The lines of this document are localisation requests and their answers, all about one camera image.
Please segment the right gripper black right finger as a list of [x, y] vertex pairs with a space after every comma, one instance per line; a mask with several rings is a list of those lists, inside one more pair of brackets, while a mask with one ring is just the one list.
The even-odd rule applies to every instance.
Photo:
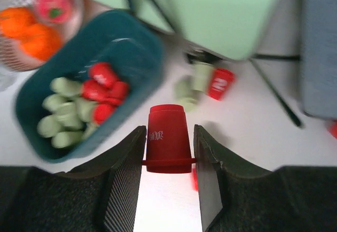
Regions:
[[336, 231], [336, 168], [259, 167], [194, 127], [203, 231]]

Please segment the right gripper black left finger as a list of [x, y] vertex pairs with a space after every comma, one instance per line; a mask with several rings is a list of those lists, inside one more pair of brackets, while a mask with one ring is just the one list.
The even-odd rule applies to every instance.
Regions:
[[68, 172], [1, 167], [1, 231], [132, 231], [146, 127]]

